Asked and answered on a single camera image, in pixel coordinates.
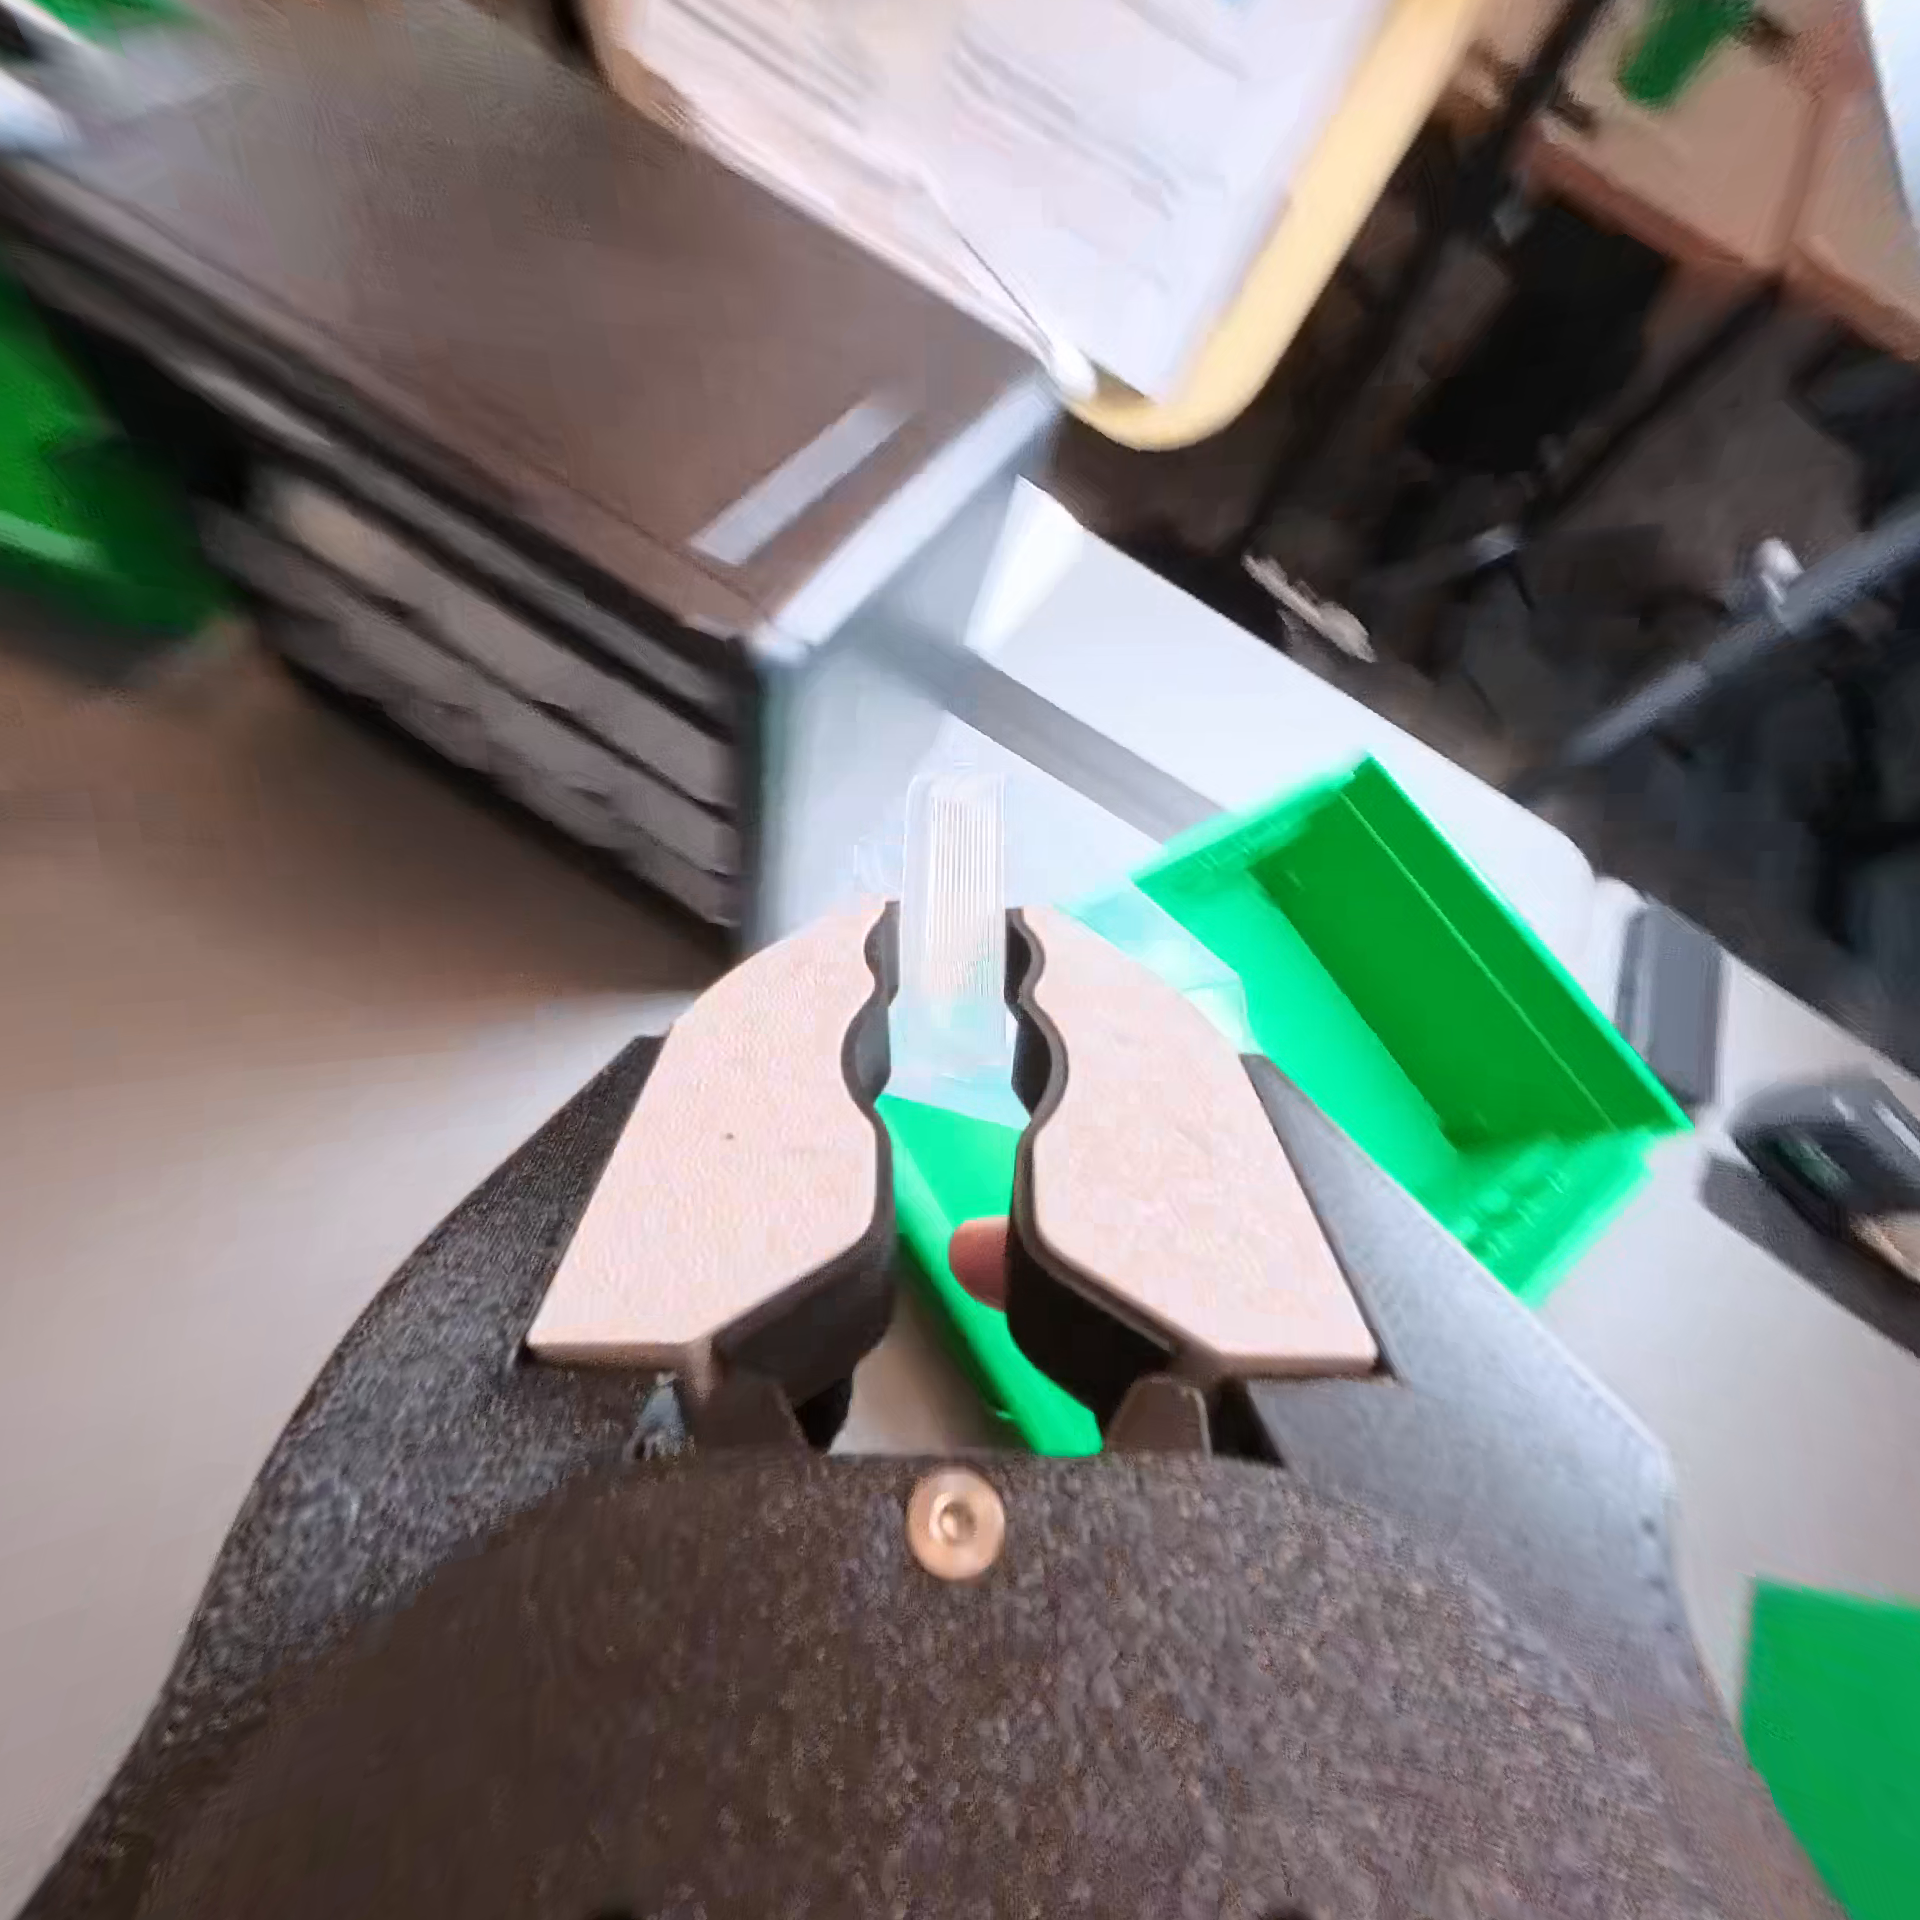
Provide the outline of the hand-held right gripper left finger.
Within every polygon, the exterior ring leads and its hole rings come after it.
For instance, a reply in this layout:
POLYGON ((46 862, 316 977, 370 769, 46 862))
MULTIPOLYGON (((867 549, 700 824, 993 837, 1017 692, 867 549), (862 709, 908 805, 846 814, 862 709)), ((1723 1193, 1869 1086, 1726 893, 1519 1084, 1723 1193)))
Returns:
POLYGON ((891 1321, 899 904, 753 951, 666 1028, 524 1347, 838 1404, 891 1321))

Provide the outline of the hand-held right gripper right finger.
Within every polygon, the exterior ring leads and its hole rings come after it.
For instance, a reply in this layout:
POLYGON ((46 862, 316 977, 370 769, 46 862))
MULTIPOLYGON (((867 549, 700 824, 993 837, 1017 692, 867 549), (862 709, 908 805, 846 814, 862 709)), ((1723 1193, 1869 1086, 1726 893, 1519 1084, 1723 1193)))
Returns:
POLYGON ((1017 1095, 1003 1314, 1107 1437, 1141 1381, 1208 1406, 1246 1381, 1381 1372, 1334 1231, 1212 1013, 1078 916, 1006 919, 1017 1095))

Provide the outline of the green plastic bin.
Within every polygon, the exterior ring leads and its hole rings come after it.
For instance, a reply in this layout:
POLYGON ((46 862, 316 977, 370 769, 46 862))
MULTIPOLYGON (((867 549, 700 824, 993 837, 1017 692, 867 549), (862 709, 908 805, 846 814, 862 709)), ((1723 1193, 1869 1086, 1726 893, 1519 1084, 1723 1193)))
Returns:
MULTIPOLYGON (((1051 904, 1263 1053, 1524 1309, 1691 1126, 1375 756, 1051 904)), ((965 1220, 1014 1210, 1014 1097, 972 1117, 891 1089, 882 1117, 905 1254, 986 1406, 1035 1454, 1097 1454, 1120 1394, 1167 1354, 1092 1309, 990 1309, 947 1254, 965 1220)))
POLYGON ((1740 1736, 1849 1917, 1916 1917, 1916 1605, 1756 1579, 1740 1736))
POLYGON ((181 487, 158 471, 2 275, 2 583, 126 632, 230 609, 181 487))

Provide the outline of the black drawer cabinet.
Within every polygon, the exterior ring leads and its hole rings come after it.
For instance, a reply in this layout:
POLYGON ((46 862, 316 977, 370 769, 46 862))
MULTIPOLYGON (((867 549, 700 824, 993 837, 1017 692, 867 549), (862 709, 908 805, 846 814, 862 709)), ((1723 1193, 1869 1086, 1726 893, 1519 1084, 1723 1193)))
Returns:
POLYGON ((1032 358, 469 3, 14 13, 72 132, 2 261, 267 647, 737 944, 809 916, 826 696, 967 632, 1032 358))

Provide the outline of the grey desk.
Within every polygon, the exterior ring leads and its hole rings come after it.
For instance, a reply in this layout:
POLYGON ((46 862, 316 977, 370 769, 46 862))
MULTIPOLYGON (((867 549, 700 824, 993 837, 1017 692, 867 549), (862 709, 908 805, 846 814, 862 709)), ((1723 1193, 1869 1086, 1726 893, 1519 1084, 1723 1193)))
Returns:
MULTIPOLYGON (((257 1465, 396 1267, 719 968, 244 625, 2 635, 2 1917, 93 1809, 257 1465)), ((1703 1656, 1750 1587, 1916 1604, 1916 1354, 1732 1225, 1723 1109, 1916 1077, 1744 963, 1721 1105, 1544 1321, 1663 1439, 1703 1656)))

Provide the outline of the grey metal pole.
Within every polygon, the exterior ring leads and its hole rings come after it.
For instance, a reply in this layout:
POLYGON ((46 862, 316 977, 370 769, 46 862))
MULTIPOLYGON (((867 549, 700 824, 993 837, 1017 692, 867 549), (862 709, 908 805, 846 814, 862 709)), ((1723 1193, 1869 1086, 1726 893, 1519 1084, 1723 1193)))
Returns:
POLYGON ((1905 497, 1873 528, 1795 575, 1754 616, 1723 625, 1704 652, 1673 661, 1618 709, 1575 730, 1540 766, 1540 782, 1593 769, 1650 735, 1691 719, 1914 571, 1916 493, 1905 497))

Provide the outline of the printed instruction sheet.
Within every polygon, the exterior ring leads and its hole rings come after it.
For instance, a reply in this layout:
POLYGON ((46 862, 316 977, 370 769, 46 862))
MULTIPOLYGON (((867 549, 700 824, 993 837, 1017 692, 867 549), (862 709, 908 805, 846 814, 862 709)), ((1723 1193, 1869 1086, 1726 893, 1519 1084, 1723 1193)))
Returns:
POLYGON ((1092 389, 1184 374, 1384 3, 613 3, 684 126, 1092 389))

